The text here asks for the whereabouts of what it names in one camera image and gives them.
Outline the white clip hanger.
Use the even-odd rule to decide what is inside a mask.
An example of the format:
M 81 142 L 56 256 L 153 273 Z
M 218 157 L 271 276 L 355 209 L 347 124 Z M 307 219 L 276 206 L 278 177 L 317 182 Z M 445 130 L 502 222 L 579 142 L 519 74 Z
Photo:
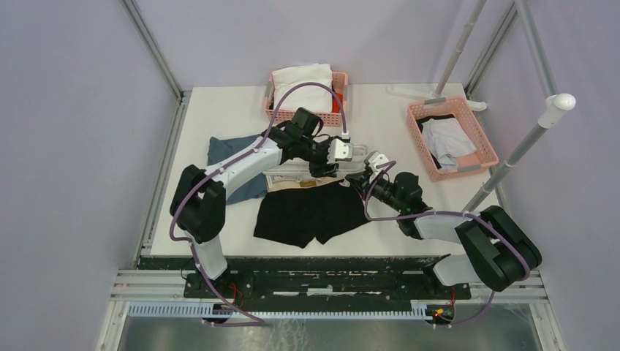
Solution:
M 352 161 L 338 162 L 339 169 L 335 177 L 315 177 L 309 172 L 309 163 L 300 159 L 294 159 L 267 170 L 263 173 L 266 177 L 267 191 L 277 192 L 285 189 L 309 189 L 323 186 L 329 183 L 342 181 L 345 175 L 359 173 L 364 169 L 364 159 L 368 156 L 367 146 L 356 145 L 353 148 Z

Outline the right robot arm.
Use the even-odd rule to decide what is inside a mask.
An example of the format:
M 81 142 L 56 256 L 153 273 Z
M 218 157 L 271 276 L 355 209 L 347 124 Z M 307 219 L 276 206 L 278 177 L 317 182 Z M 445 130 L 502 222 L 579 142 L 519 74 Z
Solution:
M 463 254 L 439 259 L 423 277 L 423 291 L 431 298 L 441 298 L 461 283 L 482 283 L 501 292 L 542 264 L 540 250 L 500 206 L 474 213 L 432 209 L 423 201 L 418 177 L 408 172 L 399 173 L 394 181 L 370 170 L 345 179 L 365 205 L 374 198 L 396 211 L 393 221 L 405 236 L 451 242 L 464 249 Z

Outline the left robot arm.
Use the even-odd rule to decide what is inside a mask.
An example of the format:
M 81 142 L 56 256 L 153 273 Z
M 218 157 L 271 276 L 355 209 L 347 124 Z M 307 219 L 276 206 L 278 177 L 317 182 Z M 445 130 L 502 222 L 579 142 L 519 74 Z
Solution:
M 310 171 L 320 176 L 334 176 L 336 150 L 349 155 L 348 139 L 314 134 L 321 125 L 318 116 L 299 108 L 292 120 L 270 124 L 232 156 L 206 168 L 183 169 L 170 204 L 168 235 L 174 242 L 188 243 L 210 296 L 222 297 L 230 288 L 219 238 L 230 196 L 264 171 L 294 159 L 308 162 Z

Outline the pink basket with underwear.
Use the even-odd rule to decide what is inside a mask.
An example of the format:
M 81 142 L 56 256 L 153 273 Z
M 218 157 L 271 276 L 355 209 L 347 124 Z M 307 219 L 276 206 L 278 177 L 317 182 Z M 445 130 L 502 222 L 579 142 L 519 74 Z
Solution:
M 462 96 L 409 104 L 407 126 L 426 174 L 432 181 L 481 173 L 499 162 L 489 139 Z

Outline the pink basket with white cloth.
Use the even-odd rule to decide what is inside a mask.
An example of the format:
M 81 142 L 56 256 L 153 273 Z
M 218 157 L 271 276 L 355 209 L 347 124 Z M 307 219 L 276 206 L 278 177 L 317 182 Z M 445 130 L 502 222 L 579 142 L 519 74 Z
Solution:
M 336 95 L 341 99 L 341 105 L 338 105 L 336 99 L 332 97 L 333 103 L 333 111 L 330 113 L 315 113 L 318 115 L 324 122 L 326 127 L 341 127 L 342 125 L 342 111 L 347 111 L 347 97 L 349 91 L 349 77 L 346 72 L 333 72 L 332 74 L 332 90 L 336 93 Z M 263 99 L 263 107 L 265 114 L 268 119 L 273 117 L 273 108 L 275 107 L 274 103 L 274 84 L 273 84 L 273 73 L 269 74 L 268 84 L 265 90 L 264 99 Z

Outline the black underwear beige waistband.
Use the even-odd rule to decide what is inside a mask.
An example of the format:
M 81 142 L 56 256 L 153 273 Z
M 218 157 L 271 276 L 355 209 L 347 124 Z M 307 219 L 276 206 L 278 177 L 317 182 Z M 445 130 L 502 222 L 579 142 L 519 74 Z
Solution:
M 298 248 L 368 223 L 358 192 L 338 182 L 268 193 L 260 204 L 253 236 Z

